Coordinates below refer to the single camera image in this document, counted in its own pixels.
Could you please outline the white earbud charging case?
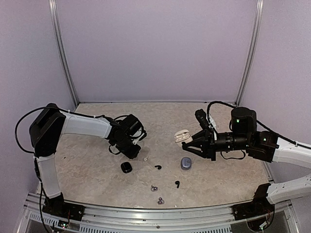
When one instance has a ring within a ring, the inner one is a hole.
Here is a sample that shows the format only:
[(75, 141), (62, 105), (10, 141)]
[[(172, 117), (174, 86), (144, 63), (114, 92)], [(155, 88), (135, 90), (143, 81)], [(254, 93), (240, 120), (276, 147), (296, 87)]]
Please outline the white earbud charging case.
[(186, 129), (180, 130), (174, 134), (175, 143), (182, 144), (183, 142), (188, 143), (192, 141), (190, 132)]

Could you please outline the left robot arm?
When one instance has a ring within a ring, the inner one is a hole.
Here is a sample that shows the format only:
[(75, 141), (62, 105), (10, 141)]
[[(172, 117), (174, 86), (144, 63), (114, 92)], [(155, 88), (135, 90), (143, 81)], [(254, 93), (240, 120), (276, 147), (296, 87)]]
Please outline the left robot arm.
[(133, 114), (117, 118), (90, 116), (60, 109), (54, 103), (41, 108), (41, 113), (30, 125), (29, 133), (36, 173), (43, 191), (50, 198), (49, 208), (58, 216), (68, 211), (67, 203), (59, 198), (62, 192), (55, 165), (61, 136), (77, 134), (102, 138), (108, 141), (110, 147), (116, 148), (117, 153), (134, 159), (141, 150), (138, 142), (147, 134), (141, 121)]

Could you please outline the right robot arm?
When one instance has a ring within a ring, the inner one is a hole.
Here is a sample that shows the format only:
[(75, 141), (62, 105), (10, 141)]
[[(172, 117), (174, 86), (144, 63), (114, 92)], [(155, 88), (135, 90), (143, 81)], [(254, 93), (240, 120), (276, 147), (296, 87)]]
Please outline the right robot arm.
[[(219, 133), (210, 120), (208, 111), (199, 109), (195, 117), (201, 131), (191, 136), (182, 130), (175, 134), (175, 142), (183, 150), (212, 161), (216, 153), (241, 150), (244, 154), (261, 161), (281, 162), (301, 167), (311, 167), (311, 147), (287, 139), (271, 129), (258, 131), (257, 114), (245, 107), (233, 107), (231, 110), (230, 131)], [(306, 175), (299, 179), (283, 183), (266, 183), (260, 185), (253, 201), (248, 205), (252, 215), (258, 216), (268, 204), (309, 196), (311, 194), (311, 177)]]

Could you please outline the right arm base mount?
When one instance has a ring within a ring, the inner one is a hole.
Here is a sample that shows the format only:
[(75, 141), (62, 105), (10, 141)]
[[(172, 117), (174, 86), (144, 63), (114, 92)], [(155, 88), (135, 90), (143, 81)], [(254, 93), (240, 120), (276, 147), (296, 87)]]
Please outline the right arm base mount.
[(275, 205), (271, 204), (267, 199), (268, 188), (271, 184), (261, 184), (251, 201), (232, 206), (233, 216), (235, 220), (248, 219), (275, 211)]

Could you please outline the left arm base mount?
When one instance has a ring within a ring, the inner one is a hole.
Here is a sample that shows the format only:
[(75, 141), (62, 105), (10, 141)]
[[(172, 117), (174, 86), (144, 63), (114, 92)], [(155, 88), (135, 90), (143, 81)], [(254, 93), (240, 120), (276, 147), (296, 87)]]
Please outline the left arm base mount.
[(82, 221), (84, 210), (83, 205), (64, 201), (62, 193), (55, 198), (46, 198), (42, 208), (46, 214), (76, 221)]

